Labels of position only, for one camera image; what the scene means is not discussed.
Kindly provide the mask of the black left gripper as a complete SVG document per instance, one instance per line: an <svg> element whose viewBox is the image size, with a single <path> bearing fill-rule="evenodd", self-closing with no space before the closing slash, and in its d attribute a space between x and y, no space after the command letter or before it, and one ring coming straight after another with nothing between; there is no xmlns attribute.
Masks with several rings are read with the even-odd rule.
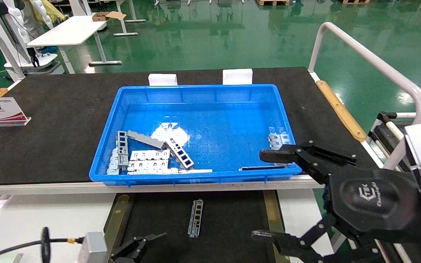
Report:
<svg viewBox="0 0 421 263"><path fill-rule="evenodd" d="M145 253L148 246L156 239L167 235L167 233L150 234L143 237L134 237L133 240L114 248L110 254L110 261L113 263L140 263L140 257L126 257L129 253Z"/></svg>

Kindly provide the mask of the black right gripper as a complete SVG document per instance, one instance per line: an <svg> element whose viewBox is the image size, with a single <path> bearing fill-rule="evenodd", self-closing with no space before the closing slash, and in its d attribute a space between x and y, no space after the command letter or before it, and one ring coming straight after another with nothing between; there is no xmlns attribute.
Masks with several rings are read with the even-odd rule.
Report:
<svg viewBox="0 0 421 263"><path fill-rule="evenodd" d="M346 167L335 173L321 160L342 167L356 166L357 156L331 151L313 141L264 149L259 159L265 163L296 163L317 183L325 185L322 220L301 237L288 233L255 230L254 241L275 245L279 255L303 263L378 263L376 245L364 245L347 252L322 256L312 245L334 226L348 237L377 239L389 243L420 243L419 211L421 192L405 173L388 169Z"/></svg>

